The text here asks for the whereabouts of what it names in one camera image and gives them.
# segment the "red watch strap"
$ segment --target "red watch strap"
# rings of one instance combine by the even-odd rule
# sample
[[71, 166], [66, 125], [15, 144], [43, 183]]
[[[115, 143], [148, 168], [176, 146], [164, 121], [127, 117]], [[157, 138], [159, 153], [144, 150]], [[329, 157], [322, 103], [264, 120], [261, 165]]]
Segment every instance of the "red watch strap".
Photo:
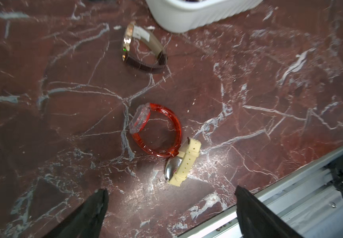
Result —
[[176, 117], [174, 112], [167, 107], [161, 106], [159, 104], [153, 104], [153, 103], [149, 103], [149, 106], [150, 106], [151, 111], [160, 112], [160, 113], [164, 114], [165, 116], [167, 116], [169, 118], [169, 120], [171, 120], [173, 122], [175, 131], [176, 131], [174, 144], [172, 147], [170, 147], [169, 149], [167, 149], [164, 152], [157, 152], [157, 151], [151, 149], [149, 146], [145, 145], [144, 141], [141, 139], [141, 137], [138, 133], [132, 134], [133, 139], [136, 141], [137, 145], [141, 147], [141, 149], [143, 149], [146, 153], [148, 153], [150, 155], [154, 155], [154, 156], [161, 157], [161, 158], [168, 158], [168, 157], [177, 156], [179, 153], [178, 150], [181, 147], [181, 141], [182, 141], [181, 124], [180, 124], [178, 118]]

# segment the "wristwatch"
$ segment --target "wristwatch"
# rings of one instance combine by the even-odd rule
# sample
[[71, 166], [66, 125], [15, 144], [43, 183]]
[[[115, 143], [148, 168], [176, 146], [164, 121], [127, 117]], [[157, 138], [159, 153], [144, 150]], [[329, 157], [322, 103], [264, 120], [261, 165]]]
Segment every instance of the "wristwatch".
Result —
[[[157, 56], [157, 64], [145, 64], [130, 53], [132, 37], [144, 42], [153, 51], [153, 53], [155, 53]], [[136, 26], [135, 22], [131, 22], [126, 28], [123, 39], [123, 61], [146, 73], [159, 74], [163, 72], [166, 66], [167, 55], [164, 51], [164, 47], [152, 32]]]
[[[160, 112], [167, 116], [169, 120], [174, 125], [174, 131], [175, 131], [175, 139], [174, 144], [166, 150], [157, 151], [149, 147], [149, 145], [146, 145], [144, 141], [141, 139], [139, 132], [144, 129], [146, 123], [149, 121], [150, 112]], [[179, 148], [181, 147], [181, 140], [182, 140], [182, 130], [181, 130], [181, 124], [175, 115], [175, 113], [170, 110], [167, 107], [164, 107], [159, 104], [154, 103], [147, 103], [145, 105], [140, 105], [135, 115], [133, 116], [132, 120], [129, 123], [129, 133], [132, 134], [133, 139], [136, 141], [137, 145], [140, 146], [141, 149], [143, 149], [146, 153], [150, 155], [154, 155], [160, 158], [169, 158], [169, 157], [175, 157], [178, 155]]]

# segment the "gold watch case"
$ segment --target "gold watch case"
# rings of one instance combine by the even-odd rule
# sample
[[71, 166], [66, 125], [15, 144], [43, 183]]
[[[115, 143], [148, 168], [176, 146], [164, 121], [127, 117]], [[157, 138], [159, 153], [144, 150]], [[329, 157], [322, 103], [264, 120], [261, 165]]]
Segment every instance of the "gold watch case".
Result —
[[132, 36], [133, 36], [133, 29], [135, 27], [136, 22], [131, 22], [129, 25], [126, 27], [126, 31], [124, 34], [124, 39], [123, 39], [123, 61], [125, 61], [128, 52], [130, 50], [130, 43], [132, 41]]

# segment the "marble countertop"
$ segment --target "marble countertop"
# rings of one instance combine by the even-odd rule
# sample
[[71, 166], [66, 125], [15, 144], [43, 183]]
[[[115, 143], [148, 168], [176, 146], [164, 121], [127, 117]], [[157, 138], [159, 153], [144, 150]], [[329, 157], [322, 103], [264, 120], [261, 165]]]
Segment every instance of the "marble countertop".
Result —
[[[132, 20], [154, 28], [164, 73], [122, 62]], [[147, 102], [202, 142], [179, 188], [129, 134]], [[173, 142], [162, 115], [141, 133]], [[98, 188], [100, 237], [173, 237], [236, 204], [238, 184], [255, 193], [342, 145], [343, 1], [264, 0], [184, 34], [143, 0], [0, 1], [0, 237], [42, 237]]]

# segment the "red transparent watch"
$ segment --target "red transparent watch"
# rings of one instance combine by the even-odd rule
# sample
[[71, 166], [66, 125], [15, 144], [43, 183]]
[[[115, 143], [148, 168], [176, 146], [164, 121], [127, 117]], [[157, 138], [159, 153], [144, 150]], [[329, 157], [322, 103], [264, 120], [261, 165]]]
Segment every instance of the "red transparent watch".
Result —
[[[156, 111], [164, 114], [173, 122], [174, 129], [176, 132], [174, 144], [172, 147], [166, 151], [157, 152], [151, 149], [149, 146], [145, 145], [144, 141], [138, 134], [146, 125], [150, 117], [150, 111]], [[137, 108], [136, 114], [129, 123], [129, 133], [132, 134], [133, 139], [136, 141], [137, 145], [141, 147], [146, 153], [154, 155], [161, 158], [175, 157], [178, 155], [178, 150], [181, 147], [182, 133], [181, 124], [178, 118], [175, 116], [174, 112], [167, 107], [161, 106], [159, 104], [147, 103], [145, 105], [140, 105]]]

